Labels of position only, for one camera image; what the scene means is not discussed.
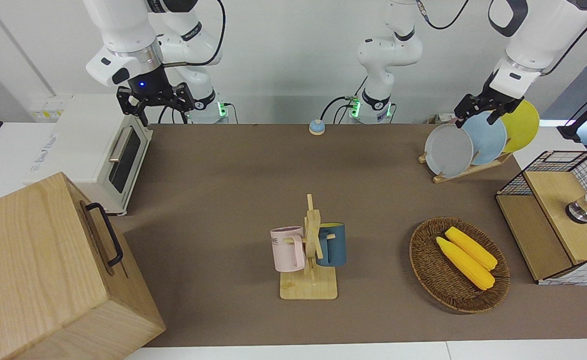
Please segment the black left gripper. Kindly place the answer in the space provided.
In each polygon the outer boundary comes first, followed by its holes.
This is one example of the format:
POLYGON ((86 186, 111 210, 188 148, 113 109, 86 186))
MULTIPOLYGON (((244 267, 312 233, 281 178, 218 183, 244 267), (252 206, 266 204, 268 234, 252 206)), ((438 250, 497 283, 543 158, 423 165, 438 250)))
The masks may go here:
POLYGON ((486 83, 483 85, 481 93, 478 95, 467 93, 458 105, 456 105, 456 125, 463 126, 470 117, 490 111, 489 125, 492 126, 503 114, 515 111, 523 100, 524 96, 512 97, 506 95, 493 89, 486 83))

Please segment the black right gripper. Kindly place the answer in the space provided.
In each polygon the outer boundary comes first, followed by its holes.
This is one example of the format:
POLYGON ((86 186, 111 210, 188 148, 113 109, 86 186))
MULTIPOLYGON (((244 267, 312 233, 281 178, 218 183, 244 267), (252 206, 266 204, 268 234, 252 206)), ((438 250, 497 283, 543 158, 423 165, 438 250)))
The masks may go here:
POLYGON ((126 86, 117 89, 121 111, 136 116, 143 126, 148 126, 146 107, 168 107, 180 112, 184 125, 189 123, 189 111, 195 109, 195 99, 186 82, 170 84, 163 66, 127 80, 126 86))

